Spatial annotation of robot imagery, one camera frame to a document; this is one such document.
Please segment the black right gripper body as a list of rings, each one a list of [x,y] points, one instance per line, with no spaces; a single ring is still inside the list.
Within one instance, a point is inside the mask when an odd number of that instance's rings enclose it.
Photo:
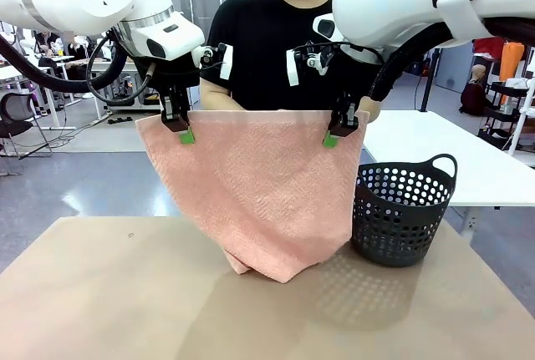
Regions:
[[[369,94],[372,86],[372,64],[351,58],[338,58],[334,61],[334,97],[341,99],[344,95],[360,99]]]

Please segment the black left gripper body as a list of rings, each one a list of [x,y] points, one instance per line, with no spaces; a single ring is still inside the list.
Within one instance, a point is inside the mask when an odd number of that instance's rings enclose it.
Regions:
[[[158,92],[173,89],[187,89],[200,83],[199,68],[191,55],[184,55],[171,61],[158,59],[150,86]]]

